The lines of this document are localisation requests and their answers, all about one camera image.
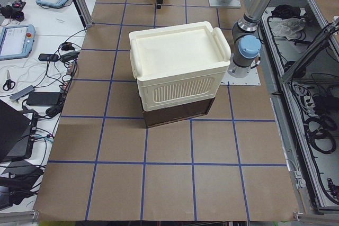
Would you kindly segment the white crumpled cloth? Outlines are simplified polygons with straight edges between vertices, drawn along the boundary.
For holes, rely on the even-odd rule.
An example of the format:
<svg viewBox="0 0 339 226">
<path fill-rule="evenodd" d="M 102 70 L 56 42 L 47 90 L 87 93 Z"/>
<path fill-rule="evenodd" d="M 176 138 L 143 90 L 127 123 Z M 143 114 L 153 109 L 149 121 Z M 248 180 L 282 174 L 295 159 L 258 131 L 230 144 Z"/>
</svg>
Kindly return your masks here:
<svg viewBox="0 0 339 226">
<path fill-rule="evenodd" d="M 304 28 L 304 21 L 293 17 L 279 21 L 272 29 L 272 33 L 277 37 L 285 37 L 288 40 L 296 40 L 301 36 L 301 31 Z"/>
</svg>

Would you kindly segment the cream plastic drawer cabinet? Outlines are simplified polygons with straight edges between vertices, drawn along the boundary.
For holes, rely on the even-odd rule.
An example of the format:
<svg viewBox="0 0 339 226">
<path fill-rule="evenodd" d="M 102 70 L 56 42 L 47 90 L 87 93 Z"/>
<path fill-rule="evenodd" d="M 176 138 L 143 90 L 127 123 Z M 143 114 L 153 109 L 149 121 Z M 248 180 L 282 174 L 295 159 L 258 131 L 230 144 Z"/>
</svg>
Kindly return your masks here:
<svg viewBox="0 0 339 226">
<path fill-rule="evenodd" d="M 145 111 L 214 98 L 230 64 L 222 30 L 207 21 L 133 31 L 129 40 Z"/>
</svg>

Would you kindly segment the blue teach pendant near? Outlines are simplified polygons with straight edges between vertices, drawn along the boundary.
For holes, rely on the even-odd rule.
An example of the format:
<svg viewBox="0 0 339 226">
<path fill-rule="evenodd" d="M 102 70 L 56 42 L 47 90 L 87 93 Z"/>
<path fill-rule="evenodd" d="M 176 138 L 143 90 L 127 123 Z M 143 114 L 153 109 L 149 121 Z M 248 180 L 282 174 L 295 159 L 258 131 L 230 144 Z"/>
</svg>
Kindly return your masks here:
<svg viewBox="0 0 339 226">
<path fill-rule="evenodd" d="M 29 56 L 35 36 L 31 24 L 8 26 L 1 32 L 1 61 L 21 59 Z"/>
</svg>

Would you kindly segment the black laptop computer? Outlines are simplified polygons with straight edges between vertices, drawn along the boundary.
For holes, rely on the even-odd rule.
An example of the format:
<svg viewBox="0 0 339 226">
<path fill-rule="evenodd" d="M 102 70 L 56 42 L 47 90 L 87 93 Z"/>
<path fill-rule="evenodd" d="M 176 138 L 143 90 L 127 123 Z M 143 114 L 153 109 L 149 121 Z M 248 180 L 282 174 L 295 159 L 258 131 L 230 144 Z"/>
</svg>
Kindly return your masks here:
<svg viewBox="0 0 339 226">
<path fill-rule="evenodd" d="M 34 110 L 18 111 L 1 101 L 1 162 L 31 157 L 37 116 Z"/>
</svg>

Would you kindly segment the black power adapter brick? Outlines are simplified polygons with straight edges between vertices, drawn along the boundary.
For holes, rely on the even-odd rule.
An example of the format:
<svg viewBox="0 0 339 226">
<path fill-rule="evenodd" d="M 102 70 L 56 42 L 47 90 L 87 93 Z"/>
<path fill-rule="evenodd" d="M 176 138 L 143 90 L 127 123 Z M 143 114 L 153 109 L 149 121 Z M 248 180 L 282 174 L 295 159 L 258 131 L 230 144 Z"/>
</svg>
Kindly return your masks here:
<svg viewBox="0 0 339 226">
<path fill-rule="evenodd" d="M 26 101 L 29 106 L 53 106 L 59 101 L 59 92 L 32 92 Z"/>
</svg>

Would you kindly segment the dark brown wooden base box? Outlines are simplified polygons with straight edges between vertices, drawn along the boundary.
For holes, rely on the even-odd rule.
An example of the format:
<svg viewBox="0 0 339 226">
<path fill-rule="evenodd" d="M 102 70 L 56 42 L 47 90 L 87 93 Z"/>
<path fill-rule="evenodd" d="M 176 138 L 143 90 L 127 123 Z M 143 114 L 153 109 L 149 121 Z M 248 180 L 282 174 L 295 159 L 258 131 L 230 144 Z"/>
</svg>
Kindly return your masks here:
<svg viewBox="0 0 339 226">
<path fill-rule="evenodd" d="M 214 101 L 215 97 L 152 111 L 144 110 L 143 106 L 141 109 L 146 128 L 152 128 L 207 115 Z"/>
</svg>

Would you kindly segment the black handled scissors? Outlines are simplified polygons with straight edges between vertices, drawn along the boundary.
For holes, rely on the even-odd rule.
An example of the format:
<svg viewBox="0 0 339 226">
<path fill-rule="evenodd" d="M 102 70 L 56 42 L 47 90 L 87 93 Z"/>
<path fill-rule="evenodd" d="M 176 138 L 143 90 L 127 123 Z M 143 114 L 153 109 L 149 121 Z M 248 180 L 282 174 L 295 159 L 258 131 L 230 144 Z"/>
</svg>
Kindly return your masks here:
<svg viewBox="0 0 339 226">
<path fill-rule="evenodd" d="M 6 71 L 6 81 L 5 81 L 5 83 L 2 87 L 3 91 L 6 91 L 6 92 L 10 91 L 15 87 L 15 85 L 16 85 L 16 82 L 11 79 L 10 71 L 7 70 Z"/>
</svg>

